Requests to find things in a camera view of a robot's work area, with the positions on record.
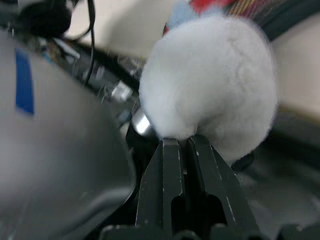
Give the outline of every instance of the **blue tape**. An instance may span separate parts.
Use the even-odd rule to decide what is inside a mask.
[[[15,50],[16,96],[15,105],[28,114],[35,114],[33,81],[29,58],[20,49]]]

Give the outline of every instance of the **plush toy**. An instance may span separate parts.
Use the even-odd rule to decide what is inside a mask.
[[[143,69],[142,109],[160,138],[201,134],[231,166],[270,130],[277,108],[271,49],[247,19],[219,11],[181,19]]]

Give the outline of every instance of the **white fur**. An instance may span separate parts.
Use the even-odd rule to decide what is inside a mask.
[[[263,34],[242,18],[185,23],[159,40],[140,82],[142,109],[163,138],[208,138],[231,165],[266,137],[277,107]]]

